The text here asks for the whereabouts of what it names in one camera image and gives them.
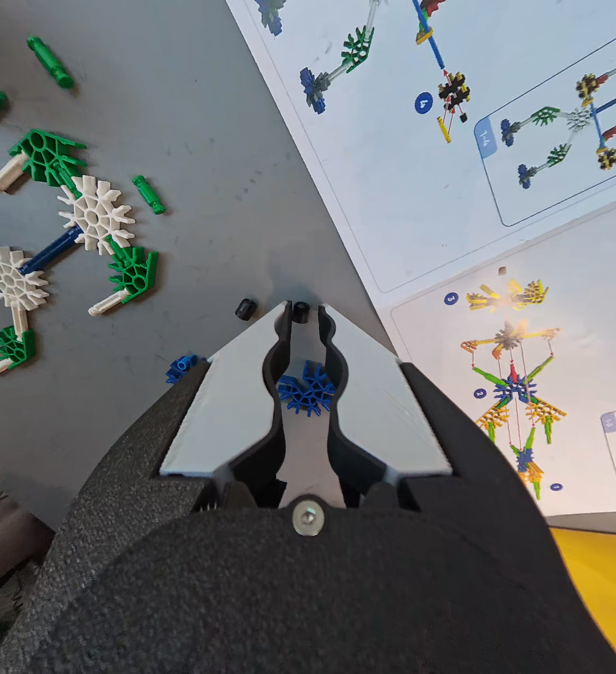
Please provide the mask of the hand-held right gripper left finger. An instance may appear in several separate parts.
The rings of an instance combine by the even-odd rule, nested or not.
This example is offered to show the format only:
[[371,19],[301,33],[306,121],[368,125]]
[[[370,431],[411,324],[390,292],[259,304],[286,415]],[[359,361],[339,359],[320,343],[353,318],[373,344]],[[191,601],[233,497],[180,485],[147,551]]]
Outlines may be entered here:
[[285,300],[208,359],[208,369],[159,469],[234,481],[253,496],[283,496],[286,439],[277,383],[290,364],[293,304]]

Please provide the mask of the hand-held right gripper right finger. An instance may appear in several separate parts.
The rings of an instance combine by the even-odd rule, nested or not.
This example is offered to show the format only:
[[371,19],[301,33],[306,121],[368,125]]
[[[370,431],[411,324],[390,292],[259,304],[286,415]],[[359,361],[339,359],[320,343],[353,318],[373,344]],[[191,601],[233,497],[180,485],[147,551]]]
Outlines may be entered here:
[[359,507],[378,483],[451,476],[403,371],[402,361],[332,306],[318,309],[329,405],[328,459],[346,507]]

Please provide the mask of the white green blue toy assembly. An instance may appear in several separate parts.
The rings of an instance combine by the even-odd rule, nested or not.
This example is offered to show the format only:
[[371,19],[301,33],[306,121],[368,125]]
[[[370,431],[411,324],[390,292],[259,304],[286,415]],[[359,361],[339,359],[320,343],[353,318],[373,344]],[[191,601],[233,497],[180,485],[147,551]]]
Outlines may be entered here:
[[0,170],[0,193],[26,175],[61,190],[57,199],[67,206],[59,212],[65,219],[63,234],[34,256],[0,247],[0,301],[12,317],[11,325],[0,330],[0,375],[36,356],[28,314],[49,299],[46,268],[70,249],[81,247],[111,259],[113,291],[88,309],[90,316],[101,316],[154,288],[158,252],[132,245],[135,235],[126,229],[135,224],[131,207],[120,203],[121,192],[109,181],[81,173],[86,163],[74,152],[84,149],[82,143],[32,129],[9,149],[9,161]]

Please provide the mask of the yellow plastic bin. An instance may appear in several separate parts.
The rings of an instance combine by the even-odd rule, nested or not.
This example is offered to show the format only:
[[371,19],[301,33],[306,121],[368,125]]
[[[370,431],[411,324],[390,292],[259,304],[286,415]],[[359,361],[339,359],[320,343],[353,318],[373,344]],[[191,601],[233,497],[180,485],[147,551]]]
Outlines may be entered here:
[[616,534],[550,531],[583,602],[616,651]]

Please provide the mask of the blue toy connector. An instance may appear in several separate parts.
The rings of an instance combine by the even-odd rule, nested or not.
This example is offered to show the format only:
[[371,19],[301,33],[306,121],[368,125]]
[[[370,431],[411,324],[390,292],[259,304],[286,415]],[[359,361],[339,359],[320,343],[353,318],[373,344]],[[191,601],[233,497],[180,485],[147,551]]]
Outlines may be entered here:
[[307,417],[330,412],[336,388],[330,381],[324,365],[315,361],[306,361],[302,378],[283,375],[277,384],[280,401],[286,402],[288,410],[295,414],[305,411]]
[[171,385],[177,384],[191,368],[203,361],[206,361],[206,358],[201,358],[197,355],[184,355],[174,360],[165,373],[166,383]]

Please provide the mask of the folded paper instruction sheet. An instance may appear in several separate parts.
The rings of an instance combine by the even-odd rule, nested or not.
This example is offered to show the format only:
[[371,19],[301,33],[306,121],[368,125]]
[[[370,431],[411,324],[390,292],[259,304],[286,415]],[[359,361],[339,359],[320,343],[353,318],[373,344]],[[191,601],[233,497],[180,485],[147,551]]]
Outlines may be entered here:
[[397,354],[616,512],[616,1],[228,1]]

